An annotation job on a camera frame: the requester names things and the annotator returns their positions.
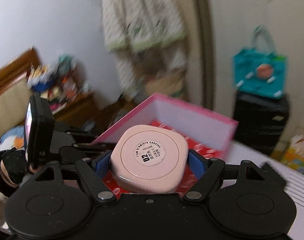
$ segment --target wooden bed frame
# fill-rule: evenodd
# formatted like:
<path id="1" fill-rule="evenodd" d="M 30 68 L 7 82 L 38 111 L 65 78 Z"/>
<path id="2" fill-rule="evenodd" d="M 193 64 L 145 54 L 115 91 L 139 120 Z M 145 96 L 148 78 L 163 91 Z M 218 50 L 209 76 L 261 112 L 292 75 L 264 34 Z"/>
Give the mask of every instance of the wooden bed frame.
<path id="1" fill-rule="evenodd" d="M 39 64 L 37 51 L 33 47 L 12 59 L 5 67 L 0 69 L 0 95 L 23 78 L 26 78 L 31 65 L 38 66 Z"/>
<path id="2" fill-rule="evenodd" d="M 41 61 L 37 50 L 33 47 L 12 59 L 5 67 L 0 69 L 0 96 L 21 82 L 22 79 L 26 79 L 29 75 L 31 65 L 37 67 L 40 64 Z M 68 103 L 65 109 L 56 113 L 54 118 L 57 121 L 62 121 L 77 127 L 83 125 L 87 120 L 95 120 L 98 128 L 103 132 L 125 104 L 125 100 L 122 99 L 105 109 L 99 110 L 92 92 L 88 94 L 81 93 L 73 102 Z M 134 107 L 135 106 L 130 104 L 129 110 Z M 20 110 L 23 109 L 23 111 L 26 112 L 26 108 L 27 105 L 25 106 L 25 103 L 21 104 Z M 18 118 L 19 120 L 16 119 L 15 122 L 10 123 L 11 128 L 24 124 L 25 116 L 23 117 L 21 115 L 21 117 L 21 119 Z"/>
<path id="3" fill-rule="evenodd" d="M 30 48 L 21 55 L 12 59 L 6 66 L 0 69 L 0 96 L 3 95 L 10 88 L 14 88 L 22 79 L 25 79 L 30 71 L 31 65 L 38 66 L 40 59 L 35 48 Z M 19 105 L 20 112 L 26 111 L 25 104 Z M 9 120 L 9 125 L 14 127 L 24 123 L 25 117 L 17 115 L 17 118 Z"/>

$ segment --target white wall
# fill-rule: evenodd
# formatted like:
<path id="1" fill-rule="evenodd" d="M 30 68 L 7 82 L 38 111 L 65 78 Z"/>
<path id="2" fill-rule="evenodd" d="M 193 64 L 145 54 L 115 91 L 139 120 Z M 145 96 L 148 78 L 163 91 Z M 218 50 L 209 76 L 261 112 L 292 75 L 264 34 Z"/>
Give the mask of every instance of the white wall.
<path id="1" fill-rule="evenodd" d="M 273 0 L 268 4 L 269 27 L 279 52 L 289 57 L 287 93 L 292 115 L 281 142 L 304 134 L 304 0 Z"/>
<path id="2" fill-rule="evenodd" d="M 0 67 L 31 46 L 44 63 L 70 53 L 84 65 L 100 106 L 120 95 L 103 47 L 97 0 L 0 0 Z"/>
<path id="3" fill-rule="evenodd" d="M 214 110 L 232 117 L 235 102 L 232 57 L 250 46 L 251 35 L 260 24 L 267 24 L 263 0 L 209 0 L 214 31 L 215 100 Z"/>
<path id="4" fill-rule="evenodd" d="M 291 117 L 281 138 L 282 146 L 304 127 L 304 0 L 210 0 L 215 38 L 215 110 L 232 116 L 234 88 L 232 57 L 249 46 L 259 24 L 271 31 L 277 51 L 289 58 L 286 92 Z"/>
<path id="5" fill-rule="evenodd" d="M 183 18 L 185 19 L 188 33 L 188 71 L 186 76 L 186 86 L 188 98 L 191 103 L 202 105 L 202 61 L 201 61 L 201 36 L 199 30 L 198 16 L 195 0 L 177 0 Z"/>

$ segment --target hanging cloth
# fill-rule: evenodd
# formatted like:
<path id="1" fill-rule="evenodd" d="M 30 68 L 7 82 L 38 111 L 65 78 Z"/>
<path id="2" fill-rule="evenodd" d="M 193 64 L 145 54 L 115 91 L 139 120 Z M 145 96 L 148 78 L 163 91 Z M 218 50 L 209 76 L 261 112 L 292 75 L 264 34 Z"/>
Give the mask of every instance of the hanging cloth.
<path id="1" fill-rule="evenodd" d="M 102 0 L 105 45 L 109 51 L 168 47 L 186 37 L 174 0 Z"/>

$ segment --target metal rivet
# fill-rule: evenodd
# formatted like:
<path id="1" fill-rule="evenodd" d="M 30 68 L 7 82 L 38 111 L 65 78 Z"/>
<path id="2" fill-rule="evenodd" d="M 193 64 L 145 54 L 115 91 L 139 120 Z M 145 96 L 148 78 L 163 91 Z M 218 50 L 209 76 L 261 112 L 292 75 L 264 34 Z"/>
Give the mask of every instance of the metal rivet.
<path id="1" fill-rule="evenodd" d="M 97 194 L 97 197 L 101 200 L 108 200 L 114 197 L 114 194 L 110 191 L 102 191 L 99 194 Z"/>
<path id="2" fill-rule="evenodd" d="M 186 193 L 186 197 L 189 199 L 199 199 L 202 197 L 202 194 L 198 191 L 190 191 Z"/>

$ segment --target cluttered shelf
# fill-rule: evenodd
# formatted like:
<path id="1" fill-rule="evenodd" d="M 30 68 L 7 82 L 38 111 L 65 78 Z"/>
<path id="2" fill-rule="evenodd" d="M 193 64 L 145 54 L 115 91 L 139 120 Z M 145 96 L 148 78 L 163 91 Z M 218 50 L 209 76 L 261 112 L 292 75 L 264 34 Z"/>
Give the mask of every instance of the cluttered shelf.
<path id="1" fill-rule="evenodd" d="M 31 48 L 0 69 L 0 137 L 25 122 L 33 90 L 49 101 L 55 120 L 76 127 L 94 121 L 98 133 L 108 128 L 126 102 L 120 99 L 99 110 L 89 86 L 79 82 L 77 69 L 70 71 L 70 62 L 68 57 L 60 58 L 58 71 L 50 75 L 46 73 L 49 66 L 42 65 L 36 49 Z"/>

